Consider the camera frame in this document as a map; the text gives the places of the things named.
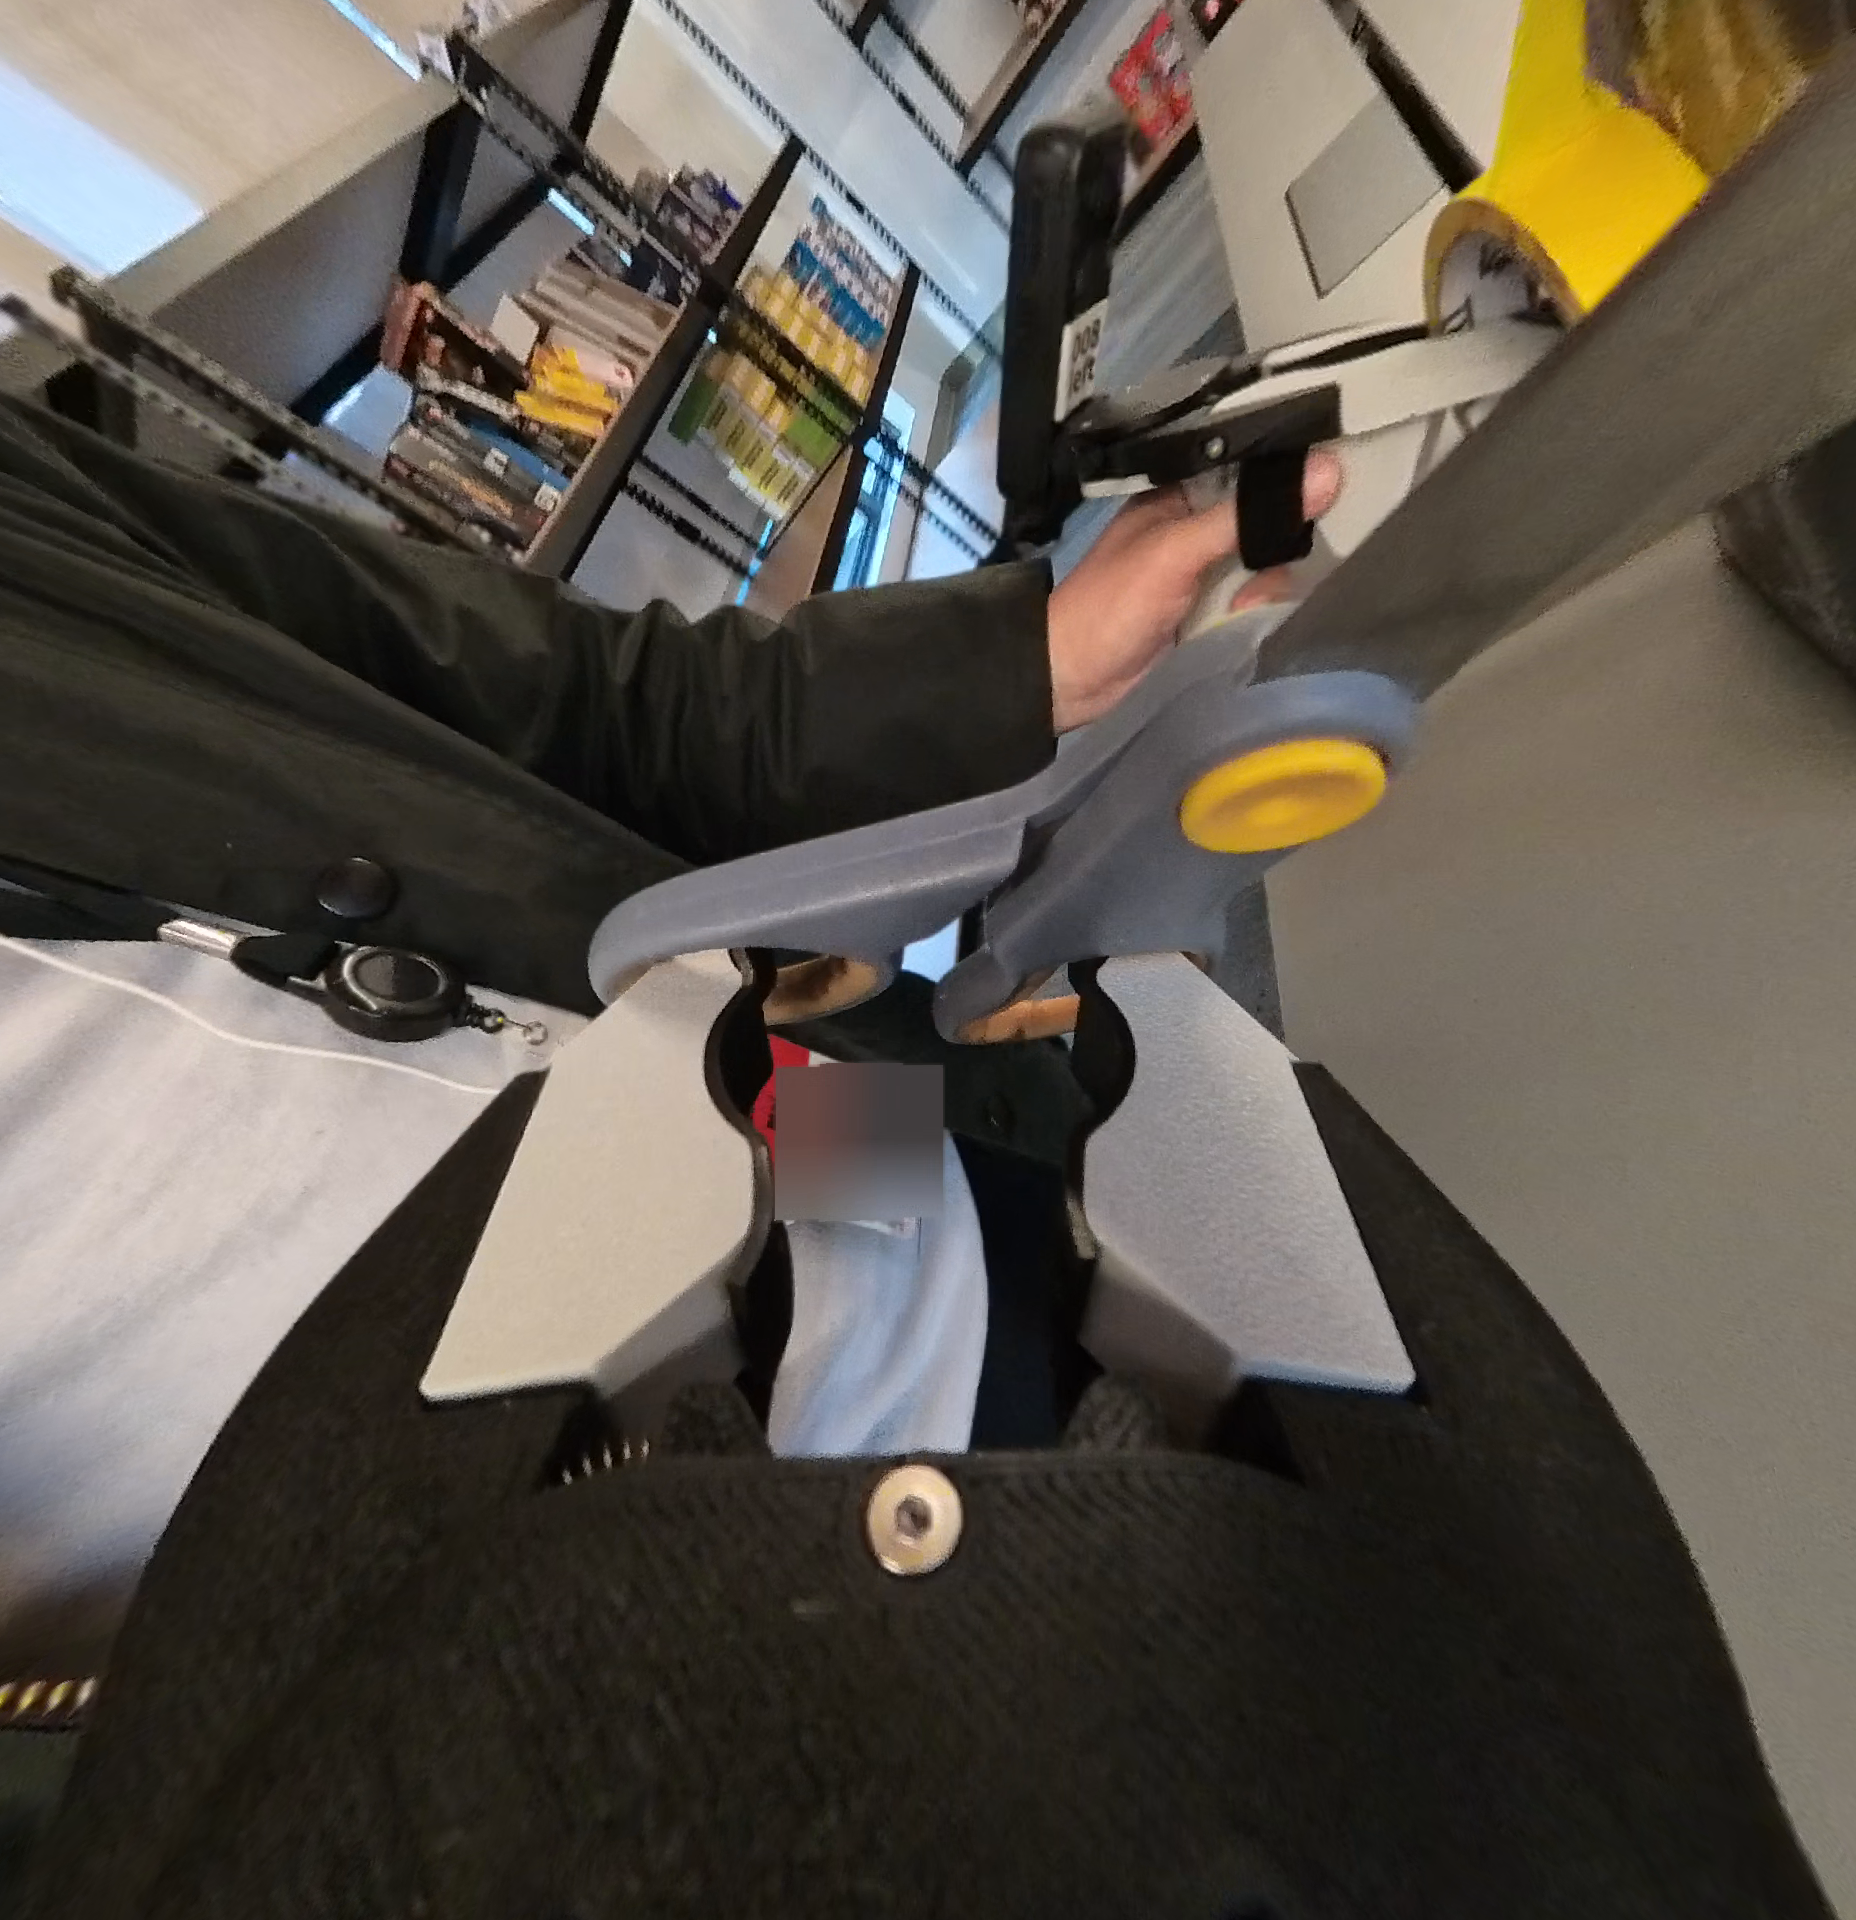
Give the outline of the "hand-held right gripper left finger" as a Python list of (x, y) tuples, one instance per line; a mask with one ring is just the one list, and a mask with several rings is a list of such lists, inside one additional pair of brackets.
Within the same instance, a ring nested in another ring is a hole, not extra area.
[(736, 1299), (768, 1246), (762, 994), (737, 957), (643, 973), (539, 1083), (417, 1380), (432, 1405), (589, 1389), (663, 1405), (744, 1367)]

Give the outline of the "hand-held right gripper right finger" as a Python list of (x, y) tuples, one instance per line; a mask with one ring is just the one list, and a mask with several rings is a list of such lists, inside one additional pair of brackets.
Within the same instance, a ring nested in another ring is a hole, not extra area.
[(1184, 1445), (1251, 1380), (1406, 1394), (1413, 1365), (1286, 1044), (1184, 954), (1099, 962), (1078, 997), (1086, 1355)]

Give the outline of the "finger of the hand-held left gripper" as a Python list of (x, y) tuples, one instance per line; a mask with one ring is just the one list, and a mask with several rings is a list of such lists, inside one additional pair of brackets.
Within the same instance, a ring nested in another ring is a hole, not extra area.
[(1280, 376), (1339, 369), (1399, 347), (1426, 342), (1431, 337), (1433, 331), (1424, 322), (1334, 328), (1320, 337), (1263, 348), (1254, 361), (1254, 372), (1255, 376)]
[(1337, 438), (1359, 440), (1494, 403), (1559, 338), (1555, 326), (1469, 326), (1352, 358), (1334, 374)]

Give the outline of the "yellow tape roll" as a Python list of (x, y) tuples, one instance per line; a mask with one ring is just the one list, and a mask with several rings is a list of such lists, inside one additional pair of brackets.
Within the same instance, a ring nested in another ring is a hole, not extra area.
[(1427, 331), (1576, 326), (1704, 193), (1675, 138), (1593, 76), (1588, 6), (1524, 2), (1490, 163), (1426, 234)]

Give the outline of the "pile of lego boxes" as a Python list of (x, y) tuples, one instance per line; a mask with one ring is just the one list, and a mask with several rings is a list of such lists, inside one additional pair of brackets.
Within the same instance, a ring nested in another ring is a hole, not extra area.
[(377, 358), (410, 398), (384, 476), (483, 548), (523, 557), (651, 371), (689, 281), (739, 213), (715, 172), (645, 169), (631, 228), (602, 214), (472, 294), (398, 281)]

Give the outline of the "person's left hand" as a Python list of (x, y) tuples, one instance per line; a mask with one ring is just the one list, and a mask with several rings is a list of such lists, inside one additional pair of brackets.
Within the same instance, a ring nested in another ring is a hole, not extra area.
[(1045, 601), (1052, 731), (1097, 723), (1168, 654), (1221, 569), (1240, 563), (1229, 493), (1128, 499)]

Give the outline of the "rows of small yellow boxes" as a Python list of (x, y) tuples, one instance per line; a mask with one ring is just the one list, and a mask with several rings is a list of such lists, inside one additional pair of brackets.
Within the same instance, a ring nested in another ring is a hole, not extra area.
[(667, 421), (755, 518), (796, 514), (861, 425), (901, 275), (816, 195), (733, 283)]

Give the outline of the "black badge reel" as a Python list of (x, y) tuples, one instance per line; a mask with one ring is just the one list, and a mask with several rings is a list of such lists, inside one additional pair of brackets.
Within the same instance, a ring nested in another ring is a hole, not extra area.
[(483, 1006), (452, 967), (412, 948), (359, 944), (315, 932), (237, 932), (168, 918), (153, 938), (229, 965), (274, 992), (315, 1004), (341, 1032), (380, 1044), (424, 1044), (456, 1032), (515, 1034), (546, 1047), (543, 1020)]

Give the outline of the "person's black jacket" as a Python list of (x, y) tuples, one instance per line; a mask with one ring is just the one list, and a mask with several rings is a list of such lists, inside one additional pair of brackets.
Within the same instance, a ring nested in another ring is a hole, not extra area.
[(576, 1014), (591, 929), (689, 861), (442, 712), (517, 583), (598, 608), (0, 396), (0, 858)]

